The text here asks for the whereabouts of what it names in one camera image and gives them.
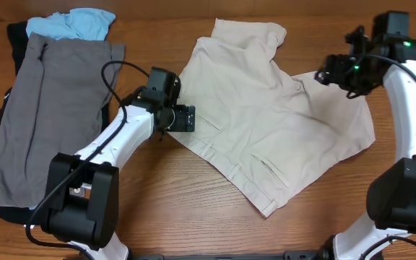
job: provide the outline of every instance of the table surface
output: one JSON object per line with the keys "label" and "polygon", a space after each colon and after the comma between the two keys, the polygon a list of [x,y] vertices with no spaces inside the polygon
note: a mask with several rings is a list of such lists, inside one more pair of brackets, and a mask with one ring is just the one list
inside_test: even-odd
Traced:
{"label": "table surface", "polygon": [[[331,53],[347,53],[344,35],[372,17],[262,17],[240,21],[276,22],[287,29],[274,60],[290,75],[316,70]],[[126,44],[126,60],[147,71],[159,66],[180,73],[196,39],[210,36],[214,19],[169,19],[113,24],[108,39]],[[14,63],[0,22],[0,107],[14,82]],[[416,15],[411,16],[416,38]],[[124,67],[118,79],[123,97],[146,79]],[[376,141],[366,151],[342,161],[278,209],[267,220],[233,184],[209,163],[167,136],[145,142],[120,174],[117,233],[135,254],[252,254],[318,248],[330,235],[346,230],[365,211],[368,185],[394,162],[395,139],[385,91],[378,88],[367,102]],[[113,103],[111,118],[117,105]],[[37,238],[55,241],[34,230]],[[62,259],[70,250],[30,244],[23,227],[0,220],[0,259]],[[387,259],[416,259],[416,248],[397,242]]]}

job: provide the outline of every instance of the light blue shirt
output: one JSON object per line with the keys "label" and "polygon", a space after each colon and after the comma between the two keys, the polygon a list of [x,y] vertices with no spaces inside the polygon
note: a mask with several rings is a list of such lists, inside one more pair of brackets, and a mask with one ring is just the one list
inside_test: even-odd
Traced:
{"label": "light blue shirt", "polygon": [[115,20],[115,15],[101,9],[76,8],[69,14],[53,13],[51,16],[33,17],[28,20],[27,35],[37,33],[56,40],[83,39],[105,40],[108,27]]}

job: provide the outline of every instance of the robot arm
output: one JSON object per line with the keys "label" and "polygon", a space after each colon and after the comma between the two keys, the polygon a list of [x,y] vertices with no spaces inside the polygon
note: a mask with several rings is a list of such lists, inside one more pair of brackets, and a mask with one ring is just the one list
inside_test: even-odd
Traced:
{"label": "robot arm", "polygon": [[376,17],[372,41],[359,27],[346,37],[352,44],[352,55],[327,57],[316,74],[323,84],[333,82],[347,90],[349,98],[367,95],[383,84],[394,118],[397,161],[370,185],[367,212],[348,230],[330,237],[320,259],[371,259],[389,242],[363,254],[382,239],[416,234],[416,81],[384,59],[401,63],[416,76],[416,40],[408,38],[408,24],[406,13],[388,12]]}
{"label": "robot arm", "polygon": [[[416,74],[416,61],[406,61],[403,65]],[[393,65],[383,77],[383,85],[388,92],[393,113],[396,131],[396,161],[402,158],[413,158],[416,155],[416,83],[405,71]],[[397,172],[397,170],[392,171],[392,174],[399,176]],[[409,178],[409,181],[413,181],[413,183],[409,183],[409,186],[414,184],[411,187],[415,188],[416,178]],[[389,185],[395,186],[396,184],[392,180]],[[388,227],[386,229],[378,229],[375,221],[366,212],[348,230],[335,236],[332,244],[334,259],[358,260],[360,255],[369,247],[389,235],[407,237],[410,233],[408,228]],[[366,256],[366,259],[371,259],[387,246],[389,246],[389,242],[385,242],[376,250],[373,250]]]}
{"label": "robot arm", "polygon": [[[86,164],[79,177],[60,188],[46,205],[41,225],[44,232],[80,246],[94,259],[132,257],[114,233],[118,222],[118,173],[136,148],[155,132],[194,131],[195,107],[176,105],[180,89],[181,83],[174,73],[152,68],[147,86],[138,89],[140,95],[135,92],[122,101],[126,113],[120,108],[102,134],[75,155],[59,153],[53,158],[46,194],[80,163]],[[114,134],[96,156],[84,161]],[[70,192],[80,189],[90,189],[90,197]]]}

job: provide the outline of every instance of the fabric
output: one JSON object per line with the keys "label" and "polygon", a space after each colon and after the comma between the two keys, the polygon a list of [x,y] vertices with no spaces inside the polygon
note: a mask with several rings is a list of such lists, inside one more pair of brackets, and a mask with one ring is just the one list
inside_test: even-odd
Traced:
{"label": "fabric", "polygon": [[[4,102],[0,109],[0,124],[1,119],[4,114],[4,109],[6,107],[7,101],[9,99],[9,89],[4,96]],[[0,218],[6,220],[8,222],[12,222],[15,224],[24,225],[28,219],[31,217],[32,212],[28,208],[18,208],[18,207],[0,207]],[[42,216],[39,215],[33,220],[34,225],[40,225],[42,221]]]}
{"label": "fabric", "polygon": [[69,14],[53,13],[51,16],[33,17],[28,20],[27,35],[37,33],[59,39],[105,40],[108,27],[115,15],[100,9],[76,8]]}
{"label": "fabric", "polygon": [[28,37],[25,33],[27,21],[7,25],[7,37],[12,47],[12,58],[14,59],[15,74],[19,73],[22,66],[25,51],[27,50]]}
{"label": "fabric", "polygon": [[375,140],[364,97],[279,69],[272,59],[285,34],[274,23],[217,19],[181,74],[179,102],[196,106],[195,132],[170,133],[265,217]]}
{"label": "fabric", "polygon": [[[122,45],[30,36],[1,120],[0,206],[36,206],[51,159],[74,154],[97,137],[100,109],[111,97],[100,68],[123,57]],[[119,68],[105,71],[113,86]]]}

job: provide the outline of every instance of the wrinkled fabric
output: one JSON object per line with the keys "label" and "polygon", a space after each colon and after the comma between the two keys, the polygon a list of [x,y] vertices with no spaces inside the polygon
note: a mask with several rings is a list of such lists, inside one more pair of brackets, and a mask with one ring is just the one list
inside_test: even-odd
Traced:
{"label": "wrinkled fabric", "polygon": [[[73,155],[99,135],[111,98],[100,70],[123,58],[123,45],[32,33],[0,125],[0,206],[36,206],[52,158]],[[120,67],[105,70],[113,88]]]}
{"label": "wrinkled fabric", "polygon": [[195,132],[170,133],[265,217],[375,140],[364,97],[280,70],[272,59],[285,35],[274,23],[217,19],[181,74],[179,102],[196,106]]}
{"label": "wrinkled fabric", "polygon": [[[15,75],[17,76],[27,50],[28,37],[26,33],[27,22],[18,22],[7,25],[7,37],[12,47],[12,58],[14,59]],[[12,87],[10,87],[4,94],[3,104],[0,109],[0,125],[4,115],[7,101],[9,100]],[[102,131],[108,126],[108,104],[102,110]],[[24,225],[32,215],[32,211],[27,207],[0,207],[0,218],[8,222]],[[37,216],[32,224],[40,225],[42,216]]]}
{"label": "wrinkled fabric", "polygon": [[28,20],[27,35],[37,33],[59,39],[105,40],[108,27],[115,15],[101,9],[76,8],[69,14],[53,13],[51,16],[33,17]]}

